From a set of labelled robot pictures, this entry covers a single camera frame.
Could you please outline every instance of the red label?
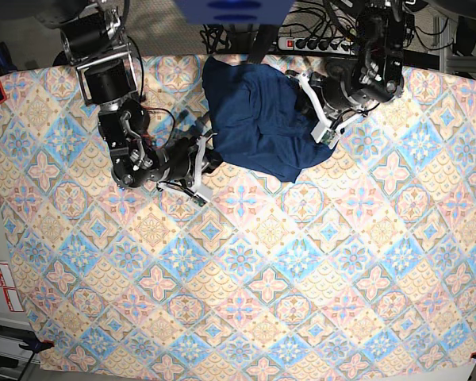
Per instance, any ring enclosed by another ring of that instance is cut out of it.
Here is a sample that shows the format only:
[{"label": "red label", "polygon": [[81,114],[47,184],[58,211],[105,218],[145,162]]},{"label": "red label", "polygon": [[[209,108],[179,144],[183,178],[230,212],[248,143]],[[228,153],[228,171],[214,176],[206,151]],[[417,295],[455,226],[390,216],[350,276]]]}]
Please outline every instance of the red label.
[{"label": "red label", "polygon": [[7,302],[7,306],[9,307],[9,311],[14,312],[13,303],[11,303],[10,301],[9,293],[7,292],[6,288],[3,289],[3,296],[6,297],[6,302]]},{"label": "red label", "polygon": [[2,285],[2,287],[6,285],[6,281],[3,279],[2,270],[0,270],[0,284]]}]

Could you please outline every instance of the blue object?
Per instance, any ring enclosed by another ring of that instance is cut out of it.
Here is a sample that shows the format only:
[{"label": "blue object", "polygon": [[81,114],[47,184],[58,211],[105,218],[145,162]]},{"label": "blue object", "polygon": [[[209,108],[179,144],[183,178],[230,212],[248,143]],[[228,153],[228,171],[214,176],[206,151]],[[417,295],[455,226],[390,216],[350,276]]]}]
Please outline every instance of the blue object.
[{"label": "blue object", "polygon": [[294,0],[175,0],[191,24],[282,25]]},{"label": "blue object", "polygon": [[17,67],[13,65],[9,51],[4,43],[0,44],[0,75],[17,71]]},{"label": "blue object", "polygon": [[261,171],[283,182],[327,160],[333,150],[318,144],[309,121],[294,109],[298,85],[268,65],[229,66],[208,58],[203,87],[225,162]]}]

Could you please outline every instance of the black cable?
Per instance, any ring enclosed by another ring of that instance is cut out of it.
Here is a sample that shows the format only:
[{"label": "black cable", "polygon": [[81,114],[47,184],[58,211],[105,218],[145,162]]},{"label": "black cable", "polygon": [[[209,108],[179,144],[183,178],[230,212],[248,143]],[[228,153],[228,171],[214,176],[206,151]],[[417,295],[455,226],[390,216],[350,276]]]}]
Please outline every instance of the black cable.
[{"label": "black cable", "polygon": [[[218,25],[218,26],[209,26],[209,25],[203,25],[203,28],[205,30],[200,30],[199,35],[202,38],[203,44],[206,46],[206,53],[207,54],[214,54],[217,52],[217,46],[218,44],[223,44],[225,49],[229,49],[229,35],[233,34],[250,34],[253,33],[254,31],[251,32],[229,32],[224,29],[224,26]],[[222,39],[222,35],[226,32],[226,37],[225,40]]]},{"label": "black cable", "polygon": [[342,111],[334,121],[332,121],[332,124],[330,125],[330,129],[332,129],[333,131],[336,130],[336,128],[339,126],[340,123],[342,123],[343,119],[344,119],[344,115],[345,114],[348,114],[350,112],[357,112],[356,110],[353,110],[353,109],[347,109],[347,110],[344,110]]},{"label": "black cable", "polygon": [[323,24],[325,23],[325,21],[321,21],[316,28],[314,28],[314,30],[310,33],[310,35],[308,37],[305,38],[305,42],[308,42],[310,40],[312,40],[313,37],[316,36],[317,32],[319,32],[319,29],[321,29],[323,27]]},{"label": "black cable", "polygon": [[21,379],[23,378],[23,376],[25,375],[25,372],[26,372],[26,369],[29,367],[30,363],[32,363],[32,360],[33,360],[33,357],[36,355],[36,353],[34,351],[32,351],[32,355],[30,356],[28,362],[26,363],[25,367],[23,368],[23,371],[21,372],[21,374],[19,375],[19,378],[17,379],[17,381],[21,381]]},{"label": "black cable", "polygon": [[313,16],[318,17],[320,20],[323,20],[323,19],[326,20],[326,16],[327,16],[323,10],[320,10],[318,8],[313,8],[311,6],[291,10],[288,14],[296,14],[296,13],[312,14]]},{"label": "black cable", "polygon": [[129,9],[130,9],[130,0],[124,0],[124,11],[121,14],[121,17],[120,17],[121,22],[120,22],[120,26],[118,27],[117,31],[113,34],[113,36],[106,43],[104,43],[99,49],[97,49],[96,52],[90,54],[82,64],[87,64],[91,60],[96,58],[99,54],[101,54],[108,47],[110,47],[111,44],[121,35],[121,33],[125,29],[125,24],[127,23],[127,18],[129,17]]},{"label": "black cable", "polygon": [[299,26],[300,28],[302,28],[302,30],[295,30],[295,31],[290,31],[290,32],[280,32],[279,34],[298,34],[298,33],[303,33],[303,32],[307,32],[307,33],[311,33],[313,28],[315,28],[317,25],[319,25],[320,21],[317,21],[314,25],[310,26],[310,27],[306,27],[305,25],[303,24],[300,24],[299,22],[293,22],[291,24],[285,24],[283,26],[281,26],[280,28],[291,28],[293,26]]},{"label": "black cable", "polygon": [[425,49],[429,50],[430,52],[434,52],[436,50],[443,50],[445,48],[450,48],[454,43],[455,41],[452,39],[451,42],[449,44],[446,44],[444,46],[439,46],[438,48],[429,48],[427,45],[425,45],[425,43],[421,40],[421,37],[420,37],[420,34],[418,33],[418,31],[416,29],[414,29],[414,33],[416,34],[416,37],[418,37],[418,41],[420,42],[421,46],[423,46]]},{"label": "black cable", "polygon": [[328,14],[328,17],[330,17],[330,21],[339,30],[339,32],[341,32],[342,35],[345,36],[347,39],[349,39],[351,42],[357,42],[358,37],[348,32],[342,26],[342,24],[340,24],[340,21],[335,13],[335,10],[333,10],[332,8],[332,3],[329,0],[323,0],[323,3],[324,3],[324,8],[326,9],[326,13]]},{"label": "black cable", "polygon": [[[317,38],[317,43],[318,44],[321,42],[321,40],[323,40],[324,35],[326,34],[326,31],[328,30],[328,28],[331,28],[331,26],[332,25],[329,22],[326,23],[326,26],[324,27],[323,33],[321,33],[321,35]],[[333,39],[335,34],[336,34],[336,30],[333,31],[333,29],[332,29],[332,36],[330,37],[331,40]]]},{"label": "black cable", "polygon": [[317,6],[319,8],[324,8],[322,4],[320,4],[319,2],[311,2],[310,0],[296,0],[295,2],[301,2],[301,3],[305,3],[305,4],[310,4],[310,5],[313,5],[313,6]]},{"label": "black cable", "polygon": [[439,35],[441,35],[441,34],[444,33],[444,31],[445,31],[446,28],[447,28],[447,25],[448,25],[448,22],[449,22],[449,21],[450,21],[450,18],[448,17],[448,18],[446,19],[446,21],[444,22],[443,28],[442,28],[441,31],[438,32],[438,33],[428,33],[428,32],[425,32],[425,31],[424,31],[422,28],[420,28],[419,26],[417,26],[416,29],[418,29],[420,32],[422,32],[422,33],[423,33],[424,35],[426,35],[426,36],[439,36]]},{"label": "black cable", "polygon": [[175,184],[175,183],[172,183],[171,181],[162,181],[161,183],[164,183],[164,184],[167,184],[167,185],[171,185],[172,187],[175,187],[175,188],[178,188],[180,189],[183,193],[187,194],[187,192],[189,192],[189,194],[187,194],[188,196],[190,197],[194,197],[196,194],[191,191],[190,189],[186,189],[184,187],[182,187],[181,185],[178,185],[178,184]]},{"label": "black cable", "polygon": [[175,129],[175,127],[176,127],[176,118],[170,110],[163,109],[161,107],[143,107],[143,108],[147,111],[163,111],[164,113],[169,114],[169,116],[173,120],[173,129]]},{"label": "black cable", "polygon": [[380,104],[381,104],[381,103],[378,102],[378,104],[375,105],[374,107],[372,107],[371,109],[359,111],[359,113],[360,113],[360,114],[363,114],[363,115],[367,115],[369,112],[374,111],[375,109],[377,109]]},{"label": "black cable", "polygon": [[175,116],[173,115],[173,113],[172,113],[170,110],[168,110],[168,109],[163,109],[163,108],[161,108],[161,107],[144,107],[144,109],[147,110],[150,114],[154,114],[154,115],[155,115],[156,113],[154,113],[153,111],[156,111],[156,110],[158,110],[158,111],[163,111],[163,112],[169,114],[169,116],[170,116],[171,119],[173,120],[173,125],[171,126],[171,131],[169,132],[169,137],[168,137],[167,140],[166,140],[166,144],[167,144],[167,142],[168,142],[169,140],[171,140],[171,138],[173,137],[173,133],[175,132],[175,129],[176,129],[176,118],[175,118]]},{"label": "black cable", "polygon": [[140,102],[143,101],[143,89],[144,89],[144,65],[143,65],[143,57],[141,56],[141,51],[140,48],[137,46],[136,42],[134,39],[130,36],[128,36],[130,39],[130,42],[134,45],[134,48],[137,51],[138,58],[140,60],[140,65],[141,65],[141,92],[140,92]]},{"label": "black cable", "polygon": [[346,21],[353,29],[356,29],[356,22],[351,20],[349,17],[337,16],[336,18]]}]

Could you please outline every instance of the blue diamond pattern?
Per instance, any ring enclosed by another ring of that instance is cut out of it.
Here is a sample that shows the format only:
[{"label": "blue diamond pattern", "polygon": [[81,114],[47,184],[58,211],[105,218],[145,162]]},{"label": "blue diamond pattern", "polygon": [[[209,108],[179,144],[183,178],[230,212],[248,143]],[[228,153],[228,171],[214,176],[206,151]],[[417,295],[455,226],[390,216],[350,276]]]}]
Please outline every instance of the blue diamond pattern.
[{"label": "blue diamond pattern", "polygon": [[214,324],[212,324],[206,329],[206,333],[208,333],[211,337],[216,337],[220,332],[222,331],[218,329]]},{"label": "blue diamond pattern", "polygon": [[96,220],[90,229],[99,237],[102,237],[102,234],[106,231],[106,227],[99,220]]},{"label": "blue diamond pattern", "polygon": [[321,332],[323,332],[323,329],[318,324],[315,324],[314,327],[309,329],[309,333],[314,337],[316,337]]},{"label": "blue diamond pattern", "polygon": [[450,123],[454,121],[455,117],[450,112],[450,110],[446,109],[446,111],[444,111],[443,114],[441,115],[441,119],[443,120],[445,125],[449,125]]},{"label": "blue diamond pattern", "polygon": [[123,325],[120,324],[118,321],[116,321],[116,320],[113,319],[113,320],[108,324],[108,326],[109,326],[111,329],[113,329],[115,332],[117,332]]},{"label": "blue diamond pattern", "polygon": [[76,274],[86,276],[97,263],[99,254],[80,233],[70,235],[59,249],[62,261]]},{"label": "blue diamond pattern", "polygon": [[425,236],[430,240],[430,239],[432,238],[432,236],[437,233],[437,229],[434,228],[434,224],[430,224],[430,226],[428,226],[428,227],[423,231],[423,233],[424,233]]},{"label": "blue diamond pattern", "polygon": [[201,231],[201,233],[205,234],[208,239],[211,241],[213,238],[220,233],[221,230],[216,228],[212,222],[209,222],[208,225],[205,226],[205,228]]},{"label": "blue diamond pattern", "polygon": [[339,231],[335,229],[335,226],[331,222],[321,230],[321,234],[327,241],[330,241]]},{"label": "blue diamond pattern", "polygon": [[16,225],[10,220],[10,218],[7,218],[5,227],[9,230],[9,233],[12,233],[14,229],[16,229]]}]

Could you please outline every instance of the navy blue shirt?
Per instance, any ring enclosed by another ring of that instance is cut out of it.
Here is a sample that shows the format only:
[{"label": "navy blue shirt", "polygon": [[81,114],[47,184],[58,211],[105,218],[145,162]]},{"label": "navy blue shirt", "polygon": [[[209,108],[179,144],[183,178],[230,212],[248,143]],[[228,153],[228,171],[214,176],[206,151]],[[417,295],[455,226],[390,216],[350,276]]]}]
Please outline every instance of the navy blue shirt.
[{"label": "navy blue shirt", "polygon": [[296,182],[303,168],[332,154],[310,135],[316,125],[294,109],[298,85],[268,65],[230,66],[213,57],[203,69],[213,147],[225,162]]}]

